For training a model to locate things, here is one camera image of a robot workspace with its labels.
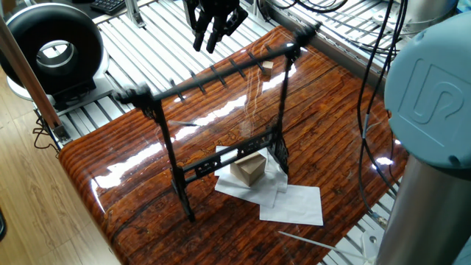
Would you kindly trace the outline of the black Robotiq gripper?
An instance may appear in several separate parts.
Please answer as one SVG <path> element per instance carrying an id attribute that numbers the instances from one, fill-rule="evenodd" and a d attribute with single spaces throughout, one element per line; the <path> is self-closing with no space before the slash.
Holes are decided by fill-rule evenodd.
<path id="1" fill-rule="evenodd" d="M 248 17 L 248 12 L 243 8 L 237 8 L 239 0 L 184 0 L 185 15 L 190 24 L 195 40 L 194 49 L 199 52 L 204 40 L 205 32 L 212 18 L 214 18 L 213 30 L 210 34 L 207 51 L 213 53 L 216 44 L 224 35 L 231 36 Z M 196 19 L 195 9 L 201 8 L 199 18 Z"/>

